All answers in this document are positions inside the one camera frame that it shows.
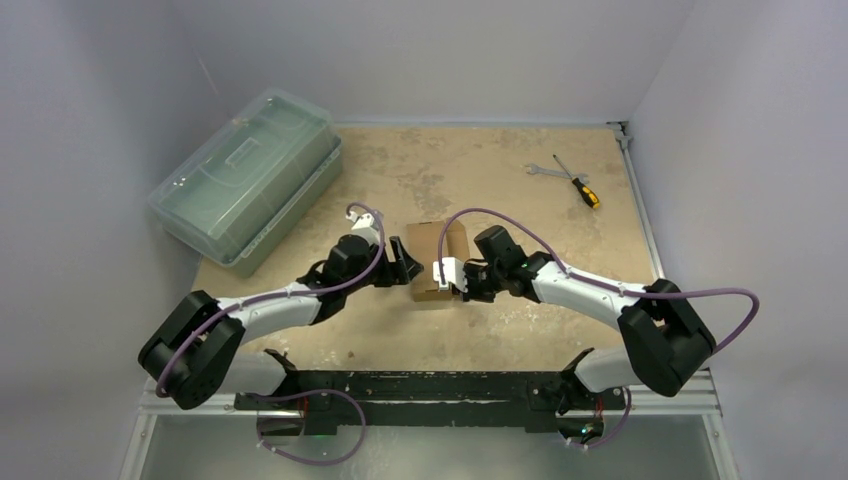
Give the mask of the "brown cardboard box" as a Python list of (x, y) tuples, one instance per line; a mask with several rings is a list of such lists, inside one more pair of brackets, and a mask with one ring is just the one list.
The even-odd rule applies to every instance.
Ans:
[[(407, 250), (411, 257), (422, 264), (423, 271), (410, 283), (411, 296), (418, 310), (448, 309), (455, 296), (449, 291), (439, 291), (433, 279), (434, 263), (437, 260), (437, 241), (445, 221), (410, 223), (406, 225)], [(454, 221), (442, 242), (446, 257), (468, 260), (471, 255), (465, 226)]]

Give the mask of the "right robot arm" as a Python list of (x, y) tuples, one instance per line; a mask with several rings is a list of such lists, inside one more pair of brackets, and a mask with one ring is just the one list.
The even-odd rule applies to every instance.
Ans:
[(465, 302), (486, 303), (507, 292), (573, 310), (620, 334), (621, 346), (589, 348), (564, 368), (561, 392), (573, 406), (631, 385), (673, 397), (717, 350), (713, 334), (668, 280), (613, 282), (561, 265), (549, 252), (526, 254), (501, 226), (488, 228), (474, 242), (481, 261), (444, 257), (435, 262), (440, 289), (452, 289)]

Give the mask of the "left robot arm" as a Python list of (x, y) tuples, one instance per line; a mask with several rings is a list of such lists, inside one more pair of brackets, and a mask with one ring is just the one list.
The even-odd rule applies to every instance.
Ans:
[(284, 409), (298, 395), (294, 365), (276, 351), (250, 356), (239, 348), (284, 329), (317, 325), (341, 311), (353, 293), (407, 285), (423, 270), (396, 236), (381, 245), (344, 235), (326, 259), (278, 290), (243, 298), (187, 294), (142, 346), (138, 363), (155, 381), (157, 395), (183, 410), (235, 392), (259, 394)]

